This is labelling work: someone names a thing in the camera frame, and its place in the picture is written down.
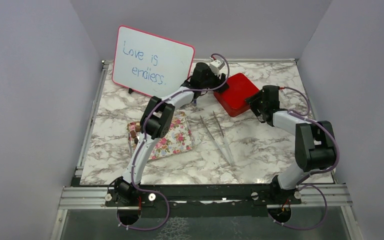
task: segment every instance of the white marble tabletop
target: white marble tabletop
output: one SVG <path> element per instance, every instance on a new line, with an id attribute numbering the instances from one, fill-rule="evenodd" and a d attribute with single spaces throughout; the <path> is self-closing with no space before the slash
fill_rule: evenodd
<path id="1" fill-rule="evenodd" d="M 230 75 L 245 74 L 259 89 L 263 85 L 290 86 L 304 91 L 294 62 L 230 63 Z M 112 82 L 113 64 L 108 67 L 93 132 L 86 156 L 81 185 L 106 185 L 122 175 L 130 160 L 126 126 L 139 121 L 149 97 Z M 297 93 L 280 94 L 281 108 L 305 110 Z M 143 172 L 142 184 L 253 184 L 270 183 L 294 160 L 295 137 L 288 132 L 260 123 L 246 111 L 230 117 L 212 93 L 201 96 L 197 105 L 181 108 L 187 115 L 194 138 L 194 148 L 188 152 L 151 160 Z M 234 166 L 230 166 L 213 144 L 200 121 L 200 115 L 216 140 L 223 143 L 215 111 L 229 143 Z M 333 183 L 330 173 L 312 176 L 311 183 Z"/>

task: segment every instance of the glass panel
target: glass panel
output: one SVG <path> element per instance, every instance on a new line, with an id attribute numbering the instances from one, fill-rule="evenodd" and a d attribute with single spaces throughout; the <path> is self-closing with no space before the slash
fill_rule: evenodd
<path id="1" fill-rule="evenodd" d="M 307 227 L 322 217 L 322 207 L 292 209 L 288 224 Z M 135 227 L 152 227 L 162 219 L 141 218 Z M 297 231 L 274 224 L 268 217 L 170 218 L 154 231 L 127 230 L 118 227 L 115 210 L 69 210 L 63 240 L 350 240 L 340 207 L 329 207 L 324 224 L 314 230 Z"/>

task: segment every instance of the whiteboard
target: whiteboard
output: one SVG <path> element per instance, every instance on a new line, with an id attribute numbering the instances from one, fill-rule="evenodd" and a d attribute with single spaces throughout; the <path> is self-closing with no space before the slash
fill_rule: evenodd
<path id="1" fill-rule="evenodd" d="M 121 25 L 112 81 L 149 96 L 167 96 L 188 78 L 195 48 Z"/>

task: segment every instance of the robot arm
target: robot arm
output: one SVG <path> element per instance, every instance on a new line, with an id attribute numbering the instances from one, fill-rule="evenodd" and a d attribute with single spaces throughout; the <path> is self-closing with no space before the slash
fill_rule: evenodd
<path id="1" fill-rule="evenodd" d="M 285 171 L 276 175 L 271 185 L 274 194 L 294 191 L 301 180 L 312 171 L 324 170 L 335 163 L 336 150 L 332 140 L 315 124 L 299 119 L 280 108 L 279 86 L 265 85 L 255 95 L 245 101 L 260 122 L 267 123 L 295 135 L 295 162 Z M 332 125 L 328 121 L 318 122 L 330 134 Z"/>
<path id="2" fill-rule="evenodd" d="M 166 101 L 164 105 L 161 106 L 161 109 L 159 109 L 159 112 L 161 112 L 161 117 L 157 116 L 151 116 L 149 119 L 147 125 L 146 125 L 146 133 L 148 135 L 151 135 L 151 138 L 145 139 L 145 133 L 142 132 L 139 134 L 139 142 L 137 143 L 137 146 L 142 146 L 142 148 L 137 147 L 133 152 L 133 157 L 136 156 L 136 162 L 135 162 L 135 168 L 134 168 L 134 183 L 139 184 L 142 179 L 142 173 L 144 172 L 145 165 L 148 162 L 148 159 L 157 143 L 160 141 L 161 138 L 163 138 L 166 134 L 168 129 L 170 128 L 170 123 L 172 122 L 173 113 L 175 109 L 180 108 L 183 105 L 189 104 L 194 99 L 194 92 L 193 91 L 187 91 L 182 92 L 183 90 L 189 89 L 185 86 L 181 86 L 176 92 L 180 92 L 179 94 L 175 95 L 170 100 Z M 145 121 L 145 118 L 150 114 L 150 111 L 161 101 L 161 98 L 158 97 L 152 97 L 151 100 L 148 103 L 148 106 L 146 107 L 146 110 L 142 116 L 142 120 L 140 121 L 140 125 L 143 125 L 143 122 Z M 129 164 L 127 165 L 126 169 L 124 170 L 124 173 L 122 175 L 123 179 L 127 183 L 132 182 L 132 165 L 133 165 L 133 157 L 130 160 Z"/>

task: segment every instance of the pink whiteboard frame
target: pink whiteboard frame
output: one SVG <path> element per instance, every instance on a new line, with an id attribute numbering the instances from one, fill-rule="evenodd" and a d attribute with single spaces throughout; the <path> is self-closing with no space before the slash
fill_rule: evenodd
<path id="1" fill-rule="evenodd" d="M 161 38 L 161 39 L 165 39 L 165 40 L 168 40 L 168 41 L 171 41 L 171 42 L 174 42 L 174 43 L 177 43 L 177 44 L 185 45 L 185 46 L 188 46 L 188 47 L 192 48 L 192 49 L 193 49 L 192 59 L 190 60 L 189 71 L 187 72 L 187 77 L 189 77 L 189 74 L 191 73 L 192 63 L 193 63 L 193 61 L 194 61 L 194 57 L 195 57 L 195 47 L 194 47 L 194 46 L 189 45 L 189 44 L 186 44 L 186 43 L 183 43 L 183 42 L 180 42 L 180 41 L 172 40 L 172 39 L 169 39 L 169 38 L 167 38 L 167 37 L 159 36 L 159 35 L 156 35 L 156 34 L 153 34 L 153 33 L 150 33 L 150 32 L 142 31 L 142 30 L 133 28 L 133 27 L 131 27 L 131 26 L 120 25 L 120 26 L 118 27 L 118 31 L 117 31 L 117 41 L 115 42 L 114 65 L 113 65 L 113 67 L 112 67 L 112 75 L 111 75 L 111 80 L 112 80 L 113 83 L 115 83 L 115 84 L 117 84 L 117 85 L 119 85 L 119 86 L 128 88 L 128 89 L 131 88 L 131 87 L 125 86 L 125 85 L 123 85 L 123 84 L 120 84 L 120 83 L 114 81 L 114 69 L 115 69 L 115 66 L 116 66 L 117 45 L 119 44 L 119 32 L 120 32 L 120 28 L 128 28 L 128 29 L 132 29 L 132 30 L 135 30 L 135 31 L 144 33 L 144 34 L 149 34 L 149 35 L 152 35 L 152 36 Z M 133 91 L 151 97 L 151 95 L 148 95 L 148 94 L 146 94 L 146 93 L 137 91 L 137 90 L 135 90 L 135 89 L 133 89 Z"/>

